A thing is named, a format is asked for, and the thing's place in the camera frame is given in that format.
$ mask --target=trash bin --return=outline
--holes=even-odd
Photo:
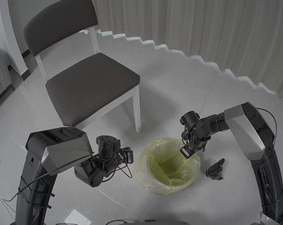
[[[183,146],[174,138],[154,139],[135,162],[133,179],[163,195],[186,188],[195,181],[201,163],[196,154],[186,159],[180,152]]]

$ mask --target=white square on floor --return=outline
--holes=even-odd
[[[67,219],[64,222],[65,223],[76,223],[78,225],[90,225],[91,223],[87,218],[85,218],[75,209],[72,211],[72,213],[67,217]]]

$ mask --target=white cable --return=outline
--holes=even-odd
[[[4,205],[4,203],[3,203],[3,201],[2,201],[1,198],[0,198],[0,201],[1,201],[1,203],[3,204],[4,208],[7,210],[9,216],[11,217],[11,219],[12,219],[13,221],[15,221],[15,219],[13,219],[13,217],[12,217],[11,214],[10,214],[10,212],[8,211],[7,207]]]

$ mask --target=beige curtain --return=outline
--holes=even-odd
[[[153,39],[283,96],[283,0],[92,0],[102,32]]]

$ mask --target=black plastic bag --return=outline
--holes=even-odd
[[[212,165],[206,171],[206,176],[211,178],[212,180],[222,180],[222,171],[223,171],[223,164],[225,159],[222,158],[220,161]]]

